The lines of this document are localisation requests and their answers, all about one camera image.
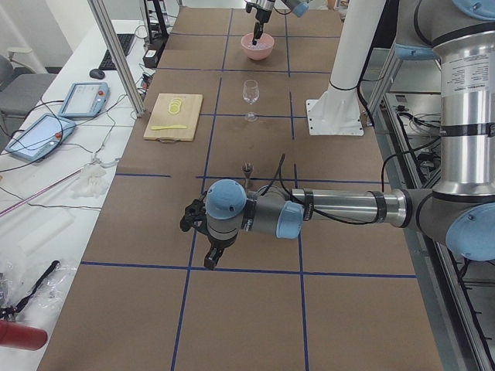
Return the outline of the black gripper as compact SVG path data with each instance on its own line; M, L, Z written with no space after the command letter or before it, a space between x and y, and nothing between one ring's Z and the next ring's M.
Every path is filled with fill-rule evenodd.
M210 244L210 249L203 260L203 266L207 270L215 270L224 251L231 245L229 241L220 241Z
M256 9L257 22L254 24L254 31L251 44L256 46L258 40L261 38L264 29L264 23L267 23L270 19L271 12L273 10L272 3L257 3L253 4L253 7Z

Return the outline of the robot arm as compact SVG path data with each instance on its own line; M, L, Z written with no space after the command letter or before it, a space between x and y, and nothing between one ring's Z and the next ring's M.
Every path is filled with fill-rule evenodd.
M214 269L241 230L297 237L306 220L390 223L423 233L468 260L494 257L494 3L402 1L396 53L441 61L441 178L430 189L363 193L263 187L231 179L205 193L200 231Z
M271 14L276 11L280 14L294 14L297 17L302 17L308 10L309 4L307 1L300 0L282 0L282 4L288 9L287 12L280 12L275 8L275 0L248 0L245 2L246 13L251 13L254 9L256 11L254 31L252 36L252 44L256 45L258 40L264 33L264 25L269 22Z

